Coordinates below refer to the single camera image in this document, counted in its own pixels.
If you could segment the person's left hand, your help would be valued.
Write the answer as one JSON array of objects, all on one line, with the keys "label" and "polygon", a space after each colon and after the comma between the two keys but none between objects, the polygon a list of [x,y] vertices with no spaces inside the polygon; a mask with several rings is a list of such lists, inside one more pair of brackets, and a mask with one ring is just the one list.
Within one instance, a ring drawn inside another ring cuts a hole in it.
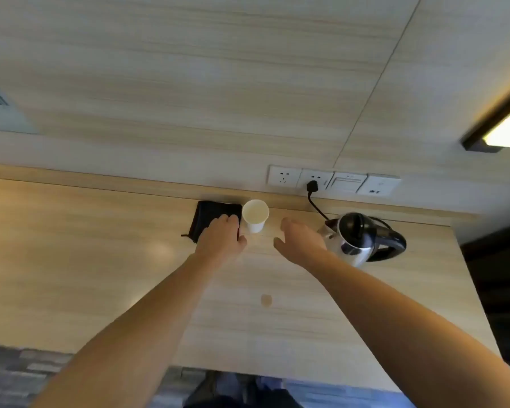
[{"label": "person's left hand", "polygon": [[215,266],[235,258],[245,249],[238,246],[239,229],[240,222],[235,215],[213,219],[199,237],[195,257]]}]

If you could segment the person's right hand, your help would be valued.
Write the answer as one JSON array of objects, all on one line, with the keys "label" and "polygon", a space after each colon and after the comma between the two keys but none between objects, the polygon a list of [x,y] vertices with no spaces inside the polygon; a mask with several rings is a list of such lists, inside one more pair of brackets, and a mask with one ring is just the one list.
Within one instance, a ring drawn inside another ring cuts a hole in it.
[{"label": "person's right hand", "polygon": [[285,217],[280,230],[288,244],[288,254],[281,254],[288,261],[306,269],[320,267],[328,260],[328,251],[320,234],[304,223]]}]

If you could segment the person's left forearm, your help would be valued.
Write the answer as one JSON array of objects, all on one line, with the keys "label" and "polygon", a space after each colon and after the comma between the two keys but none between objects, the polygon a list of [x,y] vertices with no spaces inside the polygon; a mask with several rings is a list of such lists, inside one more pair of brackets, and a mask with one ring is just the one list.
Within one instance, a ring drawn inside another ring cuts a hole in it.
[{"label": "person's left forearm", "polygon": [[88,341],[30,408],[144,408],[212,277],[237,255],[190,255]]}]

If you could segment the person's right forearm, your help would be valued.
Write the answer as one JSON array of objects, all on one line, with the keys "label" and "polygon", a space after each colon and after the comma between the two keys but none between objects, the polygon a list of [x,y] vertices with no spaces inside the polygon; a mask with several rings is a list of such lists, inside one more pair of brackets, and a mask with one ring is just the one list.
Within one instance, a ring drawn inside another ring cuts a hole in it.
[{"label": "person's right forearm", "polygon": [[510,367],[472,336],[327,251],[294,262],[325,287],[417,408],[510,408]]}]

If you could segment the white paper cup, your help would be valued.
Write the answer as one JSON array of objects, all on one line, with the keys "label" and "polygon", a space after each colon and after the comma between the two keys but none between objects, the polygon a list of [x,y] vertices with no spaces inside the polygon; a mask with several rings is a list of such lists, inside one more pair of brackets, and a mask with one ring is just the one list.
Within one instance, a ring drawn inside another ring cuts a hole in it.
[{"label": "white paper cup", "polygon": [[242,220],[245,230],[249,233],[259,233],[270,215],[268,205],[261,199],[251,199],[243,205]]}]

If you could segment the black leather tray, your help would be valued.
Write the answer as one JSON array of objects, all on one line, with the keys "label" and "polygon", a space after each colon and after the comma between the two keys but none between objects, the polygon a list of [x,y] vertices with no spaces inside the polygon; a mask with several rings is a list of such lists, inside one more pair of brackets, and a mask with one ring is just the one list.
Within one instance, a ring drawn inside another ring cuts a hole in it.
[{"label": "black leather tray", "polygon": [[196,244],[202,232],[211,224],[213,219],[218,219],[222,215],[235,215],[240,222],[242,208],[242,205],[237,203],[200,200],[197,202],[189,232],[182,234],[181,237],[187,237]]}]

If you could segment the steel and black electric kettle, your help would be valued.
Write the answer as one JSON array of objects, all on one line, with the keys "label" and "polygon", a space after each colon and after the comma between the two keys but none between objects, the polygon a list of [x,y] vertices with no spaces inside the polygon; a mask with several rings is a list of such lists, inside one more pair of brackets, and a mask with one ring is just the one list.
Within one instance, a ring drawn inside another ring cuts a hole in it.
[{"label": "steel and black electric kettle", "polygon": [[328,251],[353,267],[389,260],[407,249],[402,234],[383,220],[359,212],[325,220],[318,233]]}]

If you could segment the person's legs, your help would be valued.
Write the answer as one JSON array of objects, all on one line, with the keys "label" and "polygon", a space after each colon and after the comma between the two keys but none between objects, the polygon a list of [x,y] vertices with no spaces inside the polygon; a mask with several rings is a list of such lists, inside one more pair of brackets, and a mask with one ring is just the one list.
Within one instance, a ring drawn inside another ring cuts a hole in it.
[{"label": "person's legs", "polygon": [[283,379],[209,370],[183,408],[303,408]]}]

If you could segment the dark furniture piece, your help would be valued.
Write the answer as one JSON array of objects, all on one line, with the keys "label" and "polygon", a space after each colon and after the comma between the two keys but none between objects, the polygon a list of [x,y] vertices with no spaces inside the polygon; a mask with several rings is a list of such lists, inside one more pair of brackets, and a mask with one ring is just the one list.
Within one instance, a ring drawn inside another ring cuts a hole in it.
[{"label": "dark furniture piece", "polygon": [[498,349],[510,365],[510,227],[461,245]]}]

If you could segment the white air vent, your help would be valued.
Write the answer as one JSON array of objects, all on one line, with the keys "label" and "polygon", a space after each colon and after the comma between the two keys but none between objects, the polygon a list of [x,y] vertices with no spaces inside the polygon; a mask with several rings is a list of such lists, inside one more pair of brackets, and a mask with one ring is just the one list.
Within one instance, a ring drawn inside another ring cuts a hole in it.
[{"label": "white air vent", "polygon": [[38,135],[40,132],[31,124],[14,103],[0,91],[0,131]]}]

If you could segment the white wall power socket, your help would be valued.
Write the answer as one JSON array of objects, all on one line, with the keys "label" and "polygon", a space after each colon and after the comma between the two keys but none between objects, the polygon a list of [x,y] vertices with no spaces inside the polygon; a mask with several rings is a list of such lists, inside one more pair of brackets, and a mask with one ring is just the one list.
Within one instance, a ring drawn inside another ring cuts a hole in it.
[{"label": "white wall power socket", "polygon": [[308,183],[314,180],[318,184],[319,191],[326,190],[333,176],[333,171],[302,169],[296,188],[306,190]]},{"label": "white wall power socket", "polygon": [[266,184],[274,187],[296,188],[302,168],[270,165]]}]

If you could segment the white wall switch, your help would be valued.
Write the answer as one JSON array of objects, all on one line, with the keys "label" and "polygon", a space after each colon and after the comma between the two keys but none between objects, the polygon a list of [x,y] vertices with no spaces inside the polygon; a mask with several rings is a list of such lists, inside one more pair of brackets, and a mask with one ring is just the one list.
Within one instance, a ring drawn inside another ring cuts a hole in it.
[{"label": "white wall switch", "polygon": [[335,171],[327,185],[328,192],[357,193],[368,178],[366,173],[350,173]]}]

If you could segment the white wall charging socket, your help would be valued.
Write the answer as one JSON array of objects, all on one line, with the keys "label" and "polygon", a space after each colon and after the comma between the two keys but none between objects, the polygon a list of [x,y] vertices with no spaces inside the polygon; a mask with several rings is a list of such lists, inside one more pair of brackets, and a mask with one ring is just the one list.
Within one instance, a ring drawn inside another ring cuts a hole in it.
[{"label": "white wall charging socket", "polygon": [[400,184],[400,177],[368,175],[356,191],[356,194],[361,196],[388,197]]}]

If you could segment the black wall lamp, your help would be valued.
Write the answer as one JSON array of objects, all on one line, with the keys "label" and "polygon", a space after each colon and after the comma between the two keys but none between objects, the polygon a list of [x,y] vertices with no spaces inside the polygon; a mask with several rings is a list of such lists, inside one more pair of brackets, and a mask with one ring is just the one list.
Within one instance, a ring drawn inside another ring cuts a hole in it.
[{"label": "black wall lamp", "polygon": [[465,134],[461,146],[467,151],[483,153],[510,148],[510,95]]}]

